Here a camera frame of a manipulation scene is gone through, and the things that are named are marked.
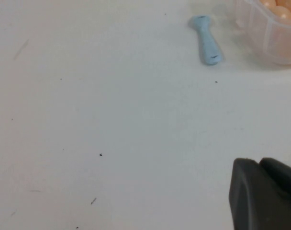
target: dark speck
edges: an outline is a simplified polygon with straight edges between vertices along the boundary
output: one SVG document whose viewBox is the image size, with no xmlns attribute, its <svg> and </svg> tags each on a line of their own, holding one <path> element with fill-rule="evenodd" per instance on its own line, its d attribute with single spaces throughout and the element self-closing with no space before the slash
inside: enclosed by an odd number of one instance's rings
<svg viewBox="0 0 291 230">
<path fill-rule="evenodd" d="M 91 205 L 96 201 L 97 198 L 94 198 L 93 201 L 91 202 Z"/>
</svg>

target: light blue spoon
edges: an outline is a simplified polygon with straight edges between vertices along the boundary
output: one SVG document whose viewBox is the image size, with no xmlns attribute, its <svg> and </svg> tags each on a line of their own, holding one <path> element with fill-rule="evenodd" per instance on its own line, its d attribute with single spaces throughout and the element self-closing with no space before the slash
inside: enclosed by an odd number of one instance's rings
<svg viewBox="0 0 291 230">
<path fill-rule="evenodd" d="M 207 65 L 215 65 L 222 61 L 221 50 L 209 30 L 210 17 L 206 15 L 194 16 L 192 22 L 201 39 L 200 44 L 202 47 L 200 48 L 202 49 L 204 62 Z"/>
</svg>

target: black plastic object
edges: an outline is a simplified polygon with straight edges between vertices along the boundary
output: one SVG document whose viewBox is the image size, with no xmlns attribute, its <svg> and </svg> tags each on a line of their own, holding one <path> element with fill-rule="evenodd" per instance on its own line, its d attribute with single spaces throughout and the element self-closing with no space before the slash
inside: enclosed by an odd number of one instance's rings
<svg viewBox="0 0 291 230">
<path fill-rule="evenodd" d="M 229 201 L 235 230 L 291 230 L 291 168 L 236 159 Z"/>
</svg>

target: white surface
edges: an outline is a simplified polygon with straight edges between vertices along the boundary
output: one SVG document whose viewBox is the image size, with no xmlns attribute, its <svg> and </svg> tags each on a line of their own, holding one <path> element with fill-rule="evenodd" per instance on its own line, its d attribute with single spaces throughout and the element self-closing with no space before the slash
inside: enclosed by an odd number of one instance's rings
<svg viewBox="0 0 291 230">
<path fill-rule="evenodd" d="M 291 165 L 291 69 L 259 63 L 224 10 L 0 0 L 0 230 L 231 230 L 233 160 Z"/>
</svg>

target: clear plastic container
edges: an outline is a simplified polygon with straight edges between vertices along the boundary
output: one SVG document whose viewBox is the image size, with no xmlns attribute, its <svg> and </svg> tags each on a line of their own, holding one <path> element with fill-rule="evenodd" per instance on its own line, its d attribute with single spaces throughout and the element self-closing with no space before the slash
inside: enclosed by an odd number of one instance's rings
<svg viewBox="0 0 291 230">
<path fill-rule="evenodd" d="M 259 0 L 228 0 L 236 23 L 246 31 L 264 58 L 277 64 L 291 64 L 291 21 L 274 15 Z"/>
</svg>

